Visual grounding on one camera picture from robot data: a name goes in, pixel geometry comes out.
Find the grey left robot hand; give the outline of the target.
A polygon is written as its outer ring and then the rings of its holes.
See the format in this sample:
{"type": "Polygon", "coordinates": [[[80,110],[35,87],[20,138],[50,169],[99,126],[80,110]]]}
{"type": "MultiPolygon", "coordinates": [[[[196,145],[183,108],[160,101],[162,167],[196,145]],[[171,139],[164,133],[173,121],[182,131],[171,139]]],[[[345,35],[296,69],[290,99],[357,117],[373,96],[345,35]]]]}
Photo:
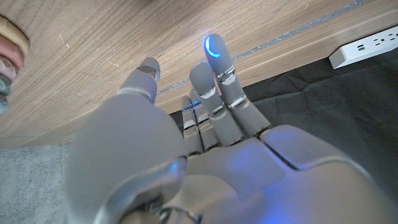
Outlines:
{"type": "Polygon", "coordinates": [[[224,40],[182,99],[184,128],[155,106],[146,58],[81,126],[65,172],[70,223],[396,223],[397,204],[350,156],[273,126],[244,93],[224,40]]]}

